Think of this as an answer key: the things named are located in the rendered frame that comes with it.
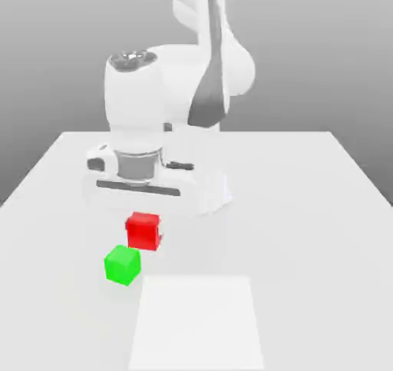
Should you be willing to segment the small red cube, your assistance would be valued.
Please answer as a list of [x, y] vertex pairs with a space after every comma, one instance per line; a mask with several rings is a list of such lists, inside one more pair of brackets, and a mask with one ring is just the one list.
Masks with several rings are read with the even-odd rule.
[[156, 251], [162, 240], [160, 223], [157, 214], [134, 211], [125, 222], [129, 248]]

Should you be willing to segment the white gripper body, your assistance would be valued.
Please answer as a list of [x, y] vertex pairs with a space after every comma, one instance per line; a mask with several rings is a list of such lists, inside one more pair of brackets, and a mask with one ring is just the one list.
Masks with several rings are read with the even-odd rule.
[[197, 208], [192, 174], [162, 174], [142, 186], [113, 175], [84, 174], [81, 194], [89, 207], [107, 212], [193, 213]]

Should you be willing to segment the small green cube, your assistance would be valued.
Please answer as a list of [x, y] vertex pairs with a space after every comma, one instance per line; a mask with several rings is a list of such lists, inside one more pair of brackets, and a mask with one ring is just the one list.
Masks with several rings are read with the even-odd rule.
[[104, 258], [104, 270], [108, 280], [129, 286], [141, 272], [140, 251], [117, 245]]

